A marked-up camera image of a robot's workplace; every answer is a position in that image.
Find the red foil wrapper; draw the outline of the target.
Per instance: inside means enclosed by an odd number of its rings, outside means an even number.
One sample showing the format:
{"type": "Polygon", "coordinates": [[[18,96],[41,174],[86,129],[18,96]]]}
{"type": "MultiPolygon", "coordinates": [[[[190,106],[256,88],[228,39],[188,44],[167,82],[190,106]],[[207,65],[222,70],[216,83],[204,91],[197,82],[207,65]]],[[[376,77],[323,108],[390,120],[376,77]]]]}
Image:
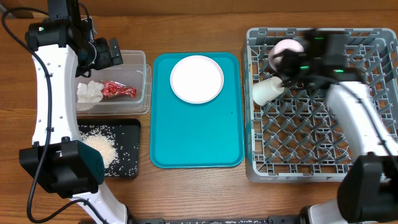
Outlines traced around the red foil wrapper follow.
{"type": "Polygon", "coordinates": [[[104,81],[101,82],[103,85],[102,94],[104,97],[111,98],[115,96],[127,95],[132,98],[136,96],[137,90],[133,87],[126,86],[119,82],[104,81]]]}

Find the small pink-white bowl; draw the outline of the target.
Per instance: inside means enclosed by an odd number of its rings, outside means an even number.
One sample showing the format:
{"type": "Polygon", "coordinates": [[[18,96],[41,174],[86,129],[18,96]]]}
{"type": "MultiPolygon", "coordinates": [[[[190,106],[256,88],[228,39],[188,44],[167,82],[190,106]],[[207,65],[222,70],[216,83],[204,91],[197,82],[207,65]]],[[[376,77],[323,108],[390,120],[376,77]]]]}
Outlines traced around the small pink-white bowl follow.
{"type": "Polygon", "coordinates": [[[276,57],[275,55],[284,50],[291,50],[293,52],[303,52],[304,47],[302,44],[293,39],[284,39],[278,42],[269,52],[268,61],[269,65],[274,71],[277,71],[277,65],[282,61],[282,56],[276,57]]]}

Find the white napkin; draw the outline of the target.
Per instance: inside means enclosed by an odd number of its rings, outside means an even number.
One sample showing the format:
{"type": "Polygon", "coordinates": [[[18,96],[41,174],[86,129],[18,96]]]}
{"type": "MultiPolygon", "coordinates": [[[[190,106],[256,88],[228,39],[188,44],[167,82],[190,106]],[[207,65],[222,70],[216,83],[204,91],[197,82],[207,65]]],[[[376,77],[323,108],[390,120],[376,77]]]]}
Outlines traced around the white napkin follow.
{"type": "Polygon", "coordinates": [[[79,83],[77,89],[78,103],[97,103],[103,99],[104,85],[90,81],[88,84],[79,83]]]}

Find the pale green cup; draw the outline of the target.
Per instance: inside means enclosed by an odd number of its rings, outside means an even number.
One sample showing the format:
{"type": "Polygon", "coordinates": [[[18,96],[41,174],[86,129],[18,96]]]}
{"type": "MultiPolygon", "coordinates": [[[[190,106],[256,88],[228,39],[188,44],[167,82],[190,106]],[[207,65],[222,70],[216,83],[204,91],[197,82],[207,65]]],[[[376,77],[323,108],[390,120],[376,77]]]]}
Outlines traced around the pale green cup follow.
{"type": "Polygon", "coordinates": [[[253,84],[252,98],[257,105],[264,106],[284,91],[285,88],[282,86],[282,80],[279,77],[271,77],[253,84]]]}

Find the large white plate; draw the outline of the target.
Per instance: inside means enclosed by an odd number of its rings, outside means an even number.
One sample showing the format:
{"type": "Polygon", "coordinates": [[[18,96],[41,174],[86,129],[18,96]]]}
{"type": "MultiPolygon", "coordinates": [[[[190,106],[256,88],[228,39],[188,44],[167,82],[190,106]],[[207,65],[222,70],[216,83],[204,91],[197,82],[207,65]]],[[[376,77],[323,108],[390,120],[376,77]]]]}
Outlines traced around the large white plate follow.
{"type": "Polygon", "coordinates": [[[170,74],[173,93],[182,101],[203,104],[214,100],[222,91],[224,73],[212,58],[191,55],[177,62],[170,74]]]}

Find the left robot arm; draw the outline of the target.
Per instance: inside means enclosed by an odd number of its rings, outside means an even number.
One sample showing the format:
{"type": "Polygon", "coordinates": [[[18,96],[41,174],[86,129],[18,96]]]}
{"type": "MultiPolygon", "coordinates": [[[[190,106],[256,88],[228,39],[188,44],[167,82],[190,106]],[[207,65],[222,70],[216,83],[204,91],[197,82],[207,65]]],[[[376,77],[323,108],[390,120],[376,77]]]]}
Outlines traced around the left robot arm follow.
{"type": "Polygon", "coordinates": [[[33,186],[78,204],[96,223],[134,223],[104,181],[101,154],[83,143],[76,117],[75,78],[122,64],[117,41],[96,39],[79,3],[64,0],[49,1],[47,18],[29,26],[23,46],[37,74],[37,121],[19,162],[33,186]]]}

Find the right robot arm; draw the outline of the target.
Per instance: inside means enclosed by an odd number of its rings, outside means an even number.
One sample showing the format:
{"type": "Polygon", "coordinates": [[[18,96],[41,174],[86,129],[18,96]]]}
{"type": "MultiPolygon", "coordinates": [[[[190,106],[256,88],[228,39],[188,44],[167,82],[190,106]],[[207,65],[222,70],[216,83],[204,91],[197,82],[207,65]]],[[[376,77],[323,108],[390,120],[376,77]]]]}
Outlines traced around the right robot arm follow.
{"type": "Polygon", "coordinates": [[[347,34],[342,31],[305,31],[306,46],[298,50],[289,40],[270,54],[282,86],[303,85],[326,90],[327,107],[343,130],[354,163],[337,196],[327,203],[302,209],[299,223],[385,223],[397,220],[397,141],[371,102],[369,85],[361,72],[349,67],[345,56],[347,34]]]}

